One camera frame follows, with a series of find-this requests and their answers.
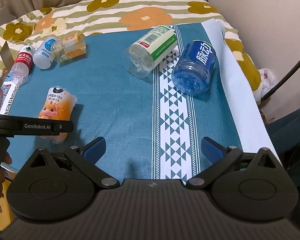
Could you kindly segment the orange cartoon bottle cup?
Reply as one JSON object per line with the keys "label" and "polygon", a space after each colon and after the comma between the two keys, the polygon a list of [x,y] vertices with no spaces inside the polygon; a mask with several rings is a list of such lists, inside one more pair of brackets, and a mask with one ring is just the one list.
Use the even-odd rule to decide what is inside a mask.
{"label": "orange cartoon bottle cup", "polygon": [[69,121],[76,102],[77,98],[64,88],[50,87],[38,118]]}

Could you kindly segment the white blue label bottle cup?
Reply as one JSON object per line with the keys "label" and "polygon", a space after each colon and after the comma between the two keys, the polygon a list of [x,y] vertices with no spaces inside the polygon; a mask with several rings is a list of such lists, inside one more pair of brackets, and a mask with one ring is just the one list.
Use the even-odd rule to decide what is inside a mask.
{"label": "white blue label bottle cup", "polygon": [[54,61],[52,44],[56,41],[57,38],[55,36],[49,36],[36,50],[33,55],[33,62],[38,68],[46,70],[51,67],[52,62]]}

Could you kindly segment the teal patterned table cloth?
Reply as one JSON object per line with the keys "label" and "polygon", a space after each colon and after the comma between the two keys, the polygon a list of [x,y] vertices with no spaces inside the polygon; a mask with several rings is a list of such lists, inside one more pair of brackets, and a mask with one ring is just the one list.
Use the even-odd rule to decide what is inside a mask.
{"label": "teal patterned table cloth", "polygon": [[[77,98],[71,120],[74,131],[62,144],[37,136],[10,140],[10,172],[18,172],[40,147],[62,152],[97,137],[106,140],[98,167],[115,178],[188,180],[210,162],[200,142],[210,137],[223,146],[257,152],[273,144],[250,85],[224,40],[220,22],[174,26],[178,44],[145,79],[128,72],[125,49],[145,34],[124,31],[87,37],[87,54],[47,70],[34,67],[20,87],[9,85],[2,113],[36,117],[49,89],[59,87]],[[175,89],[171,72],[186,45],[209,42],[217,61],[210,89],[188,96]]]}

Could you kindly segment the blue plastic bottle cup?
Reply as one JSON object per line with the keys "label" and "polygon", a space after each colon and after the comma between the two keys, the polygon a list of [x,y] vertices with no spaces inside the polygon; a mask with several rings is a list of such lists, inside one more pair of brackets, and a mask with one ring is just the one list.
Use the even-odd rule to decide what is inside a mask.
{"label": "blue plastic bottle cup", "polygon": [[216,52],[211,44],[202,40],[191,41],[172,70],[174,86],[187,95],[206,92],[210,88],[216,61]]}

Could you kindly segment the clear green label bottle cup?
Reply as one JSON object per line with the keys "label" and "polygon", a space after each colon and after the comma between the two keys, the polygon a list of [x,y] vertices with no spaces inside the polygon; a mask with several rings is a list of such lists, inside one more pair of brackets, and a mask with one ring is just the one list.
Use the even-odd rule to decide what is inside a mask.
{"label": "clear green label bottle cup", "polygon": [[130,74],[144,79],[176,47],[177,36],[172,28],[159,25],[126,49]]}

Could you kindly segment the clear orange label bottle cup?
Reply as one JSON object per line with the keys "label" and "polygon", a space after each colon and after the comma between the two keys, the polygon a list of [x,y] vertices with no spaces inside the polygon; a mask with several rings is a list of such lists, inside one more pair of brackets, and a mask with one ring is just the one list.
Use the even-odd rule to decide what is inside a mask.
{"label": "clear orange label bottle cup", "polygon": [[86,54],[85,36],[81,32],[68,35],[52,44],[52,54],[56,62],[65,62]]}

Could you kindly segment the floral striped bed quilt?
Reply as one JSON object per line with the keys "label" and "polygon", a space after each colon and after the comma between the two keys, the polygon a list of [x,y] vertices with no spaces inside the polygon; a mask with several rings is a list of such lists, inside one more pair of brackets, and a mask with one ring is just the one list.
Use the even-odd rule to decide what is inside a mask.
{"label": "floral striped bed quilt", "polygon": [[[65,37],[80,31],[90,36],[157,25],[199,23],[212,18],[224,25],[225,41],[251,85],[255,100],[259,100],[260,72],[244,52],[237,30],[205,0],[85,0],[60,8],[42,8],[0,24],[0,51],[7,43],[12,56],[17,57],[22,46],[30,44],[37,48],[50,35]],[[6,71],[0,56],[0,78]]]}

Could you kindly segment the red label water bottle cup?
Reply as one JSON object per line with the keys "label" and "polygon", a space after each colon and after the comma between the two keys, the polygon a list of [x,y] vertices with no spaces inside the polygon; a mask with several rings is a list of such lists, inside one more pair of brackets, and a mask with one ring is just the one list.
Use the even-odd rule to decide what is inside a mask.
{"label": "red label water bottle cup", "polygon": [[23,46],[19,51],[14,64],[9,73],[9,79],[11,82],[18,84],[29,75],[29,72],[33,64],[33,56],[35,49],[31,45]]}

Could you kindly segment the white plastic bag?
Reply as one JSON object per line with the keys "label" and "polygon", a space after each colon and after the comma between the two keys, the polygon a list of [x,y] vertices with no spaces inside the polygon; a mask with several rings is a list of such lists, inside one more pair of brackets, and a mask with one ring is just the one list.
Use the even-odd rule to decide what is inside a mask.
{"label": "white plastic bag", "polygon": [[275,86],[275,77],[267,68],[261,68],[258,71],[261,81],[259,82],[257,90],[253,91],[253,95],[256,103],[259,105],[261,99]]}

